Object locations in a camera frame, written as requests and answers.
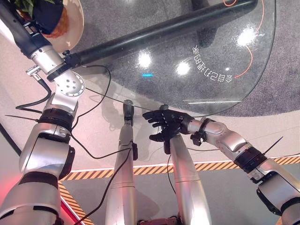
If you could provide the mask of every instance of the black tube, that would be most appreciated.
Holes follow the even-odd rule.
[[[231,7],[227,7],[223,3],[206,7],[68,55],[65,61],[75,68],[117,53],[127,54],[129,51],[138,50],[143,45],[161,42],[166,38],[178,36],[191,30],[219,27],[249,13],[256,5],[257,0],[239,0]]]
[[[16,11],[11,3],[7,0],[0,0],[0,19],[9,28],[16,45],[21,49],[21,52],[27,56],[27,58],[30,58],[32,53],[39,48],[51,45],[50,42],[40,33],[30,35],[14,13],[16,13]]]

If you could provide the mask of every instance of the hazard tape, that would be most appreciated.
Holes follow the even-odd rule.
[[[278,157],[274,160],[280,165],[286,164],[296,164],[300,163],[300,156],[295,157]],[[197,171],[208,171],[208,170],[226,170],[226,169],[237,169],[239,168],[234,162],[209,162],[209,163],[196,163],[195,168]],[[169,173],[173,172],[173,165],[168,167]],[[134,175],[148,175],[148,174],[159,174],[166,173],[166,165],[158,166],[140,166],[134,167]],[[98,178],[108,178],[113,175],[113,169],[98,169],[89,170],[83,172],[71,172],[68,176],[61,180],[87,180],[87,179],[98,179]]]
[[[82,210],[82,208],[79,206],[79,204],[76,202],[76,200],[72,197],[72,195],[68,192],[68,190],[65,188],[65,186],[59,181],[58,186],[60,188],[60,195],[61,197],[66,201],[66,203],[69,205],[69,207],[72,208],[72,210],[77,214],[79,218],[82,218],[86,216],[85,212]],[[93,222],[86,218],[83,220],[83,222],[86,225],[94,225]]]
[[[278,157],[274,158],[274,161],[280,165],[286,164],[297,164],[300,163],[300,156],[295,157]],[[214,162],[214,163],[195,163],[195,168],[197,171],[208,171],[208,170],[226,170],[226,169],[236,169],[239,168],[234,162]],[[147,175],[147,174],[159,174],[166,173],[169,170],[169,173],[174,172],[173,165],[170,165],[168,168],[166,165],[160,166],[142,166],[134,168],[134,175]],[[84,172],[71,172],[68,176],[61,179],[63,180],[86,180],[86,179],[97,179],[104,177],[111,177],[113,175],[113,170],[91,170]],[[86,213],[82,210],[76,200],[68,192],[65,186],[59,181],[60,195],[67,202],[67,204],[72,208],[72,210],[78,215],[79,218],[86,216]],[[86,225],[94,225],[93,222],[86,218],[83,221]]]

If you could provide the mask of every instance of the silver metal arm segment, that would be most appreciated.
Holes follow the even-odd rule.
[[[114,171],[129,157],[125,164],[114,177],[107,197],[106,225],[135,225],[136,224],[136,200],[135,184],[133,180],[133,160],[136,160],[137,148],[133,143],[133,106],[124,104],[125,124],[119,137],[119,150]]]
[[[170,140],[175,190],[184,225],[211,225],[210,210],[198,172],[180,134]]]
[[[40,70],[48,74],[64,65],[52,46],[40,48],[32,59],[37,65],[29,70],[31,75]],[[48,100],[25,144],[19,160],[23,177],[0,208],[0,225],[62,224],[58,180],[69,174],[75,156],[68,143],[84,82],[69,69],[54,81],[57,92]]]
[[[300,224],[300,182],[287,170],[223,123],[202,118],[191,120],[187,129],[194,135],[191,138],[197,136],[200,142],[216,146],[254,183],[260,182],[259,198],[271,212],[282,216],[284,225]]]

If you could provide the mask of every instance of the plant pot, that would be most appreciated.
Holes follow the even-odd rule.
[[[51,34],[43,34],[46,38],[58,38],[68,31],[69,28],[69,18],[66,8],[62,10],[62,14],[59,22],[57,23],[55,29]]]

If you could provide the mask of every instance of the glass table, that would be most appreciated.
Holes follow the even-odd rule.
[[[196,23],[187,32],[156,36],[155,41],[136,42],[133,50],[102,56],[92,64],[106,65],[112,74],[107,96],[149,110],[161,104],[194,112],[216,114],[243,100],[259,82],[266,67],[275,32],[275,1],[253,1],[240,10],[223,1],[82,1],[85,10],[83,37],[77,52],[130,35],[155,24],[205,13],[215,7],[231,8],[230,15],[205,28]],[[80,69],[87,87],[104,94],[105,69]]]

